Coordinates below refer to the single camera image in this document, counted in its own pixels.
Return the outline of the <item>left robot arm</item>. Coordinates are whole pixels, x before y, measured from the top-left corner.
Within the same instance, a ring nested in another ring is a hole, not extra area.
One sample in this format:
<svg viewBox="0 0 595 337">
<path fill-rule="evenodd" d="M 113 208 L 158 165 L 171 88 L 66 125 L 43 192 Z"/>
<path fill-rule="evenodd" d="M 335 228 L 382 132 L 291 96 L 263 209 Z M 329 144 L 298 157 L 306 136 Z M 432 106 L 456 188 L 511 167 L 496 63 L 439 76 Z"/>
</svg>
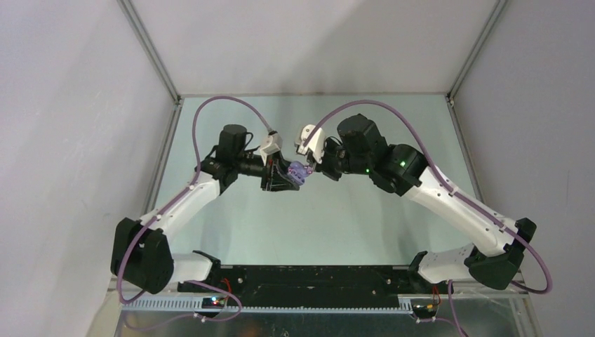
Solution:
<svg viewBox="0 0 595 337">
<path fill-rule="evenodd" d="M 222 274 L 215 269 L 218 260 L 201 252 L 173 253 L 171 239 L 239 176 L 259 178 L 266 192 L 281 192 L 298 191 L 312 172 L 298 161 L 283 158 L 277 132 L 265 138 L 260 154 L 247 150 L 249 135 L 244 126 L 224 126 L 218 144 L 174 198 L 138 220 L 124 218 L 119 222 L 110 264 L 119 282 L 127 281 L 151 294 L 186 281 L 194 281 L 209 293 L 219 289 Z"/>
</svg>

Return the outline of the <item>purple earbud charging case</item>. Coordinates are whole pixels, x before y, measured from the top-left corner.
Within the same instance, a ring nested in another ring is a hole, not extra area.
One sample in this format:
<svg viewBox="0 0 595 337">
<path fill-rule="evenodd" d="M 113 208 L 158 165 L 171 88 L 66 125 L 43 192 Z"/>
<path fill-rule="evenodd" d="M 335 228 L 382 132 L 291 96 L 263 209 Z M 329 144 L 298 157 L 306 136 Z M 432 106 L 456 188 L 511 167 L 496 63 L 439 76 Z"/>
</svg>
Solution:
<svg viewBox="0 0 595 337">
<path fill-rule="evenodd" d="M 304 185 L 306 178 L 304 164 L 299 161 L 292 161 L 288 175 L 298 186 Z"/>
</svg>

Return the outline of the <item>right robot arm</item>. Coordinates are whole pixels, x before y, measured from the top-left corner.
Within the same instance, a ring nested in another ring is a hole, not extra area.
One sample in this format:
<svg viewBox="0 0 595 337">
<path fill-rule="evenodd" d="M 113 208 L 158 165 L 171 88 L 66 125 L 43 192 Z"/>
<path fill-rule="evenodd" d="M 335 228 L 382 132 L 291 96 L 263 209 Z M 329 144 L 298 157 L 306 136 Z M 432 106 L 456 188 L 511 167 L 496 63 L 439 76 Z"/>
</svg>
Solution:
<svg viewBox="0 0 595 337">
<path fill-rule="evenodd" d="M 362 114 L 339 123 L 337 133 L 340 138 L 334 140 L 315 125 L 306 125 L 296 138 L 296 152 L 333 180 L 344 174 L 368 176 L 376 187 L 429 209 L 470 240 L 459 249 L 419 252 L 409 266 L 408 284 L 414 292 L 426 293 L 448 280 L 473 279 L 496 290 L 512 284 L 526 250 L 513 234 L 529 242 L 536 231 L 533 221 L 499 216 L 479 201 L 471 206 L 472 197 L 457 186 L 447 189 L 448 179 L 435 177 L 426 156 L 407 144 L 388 144 Z"/>
</svg>

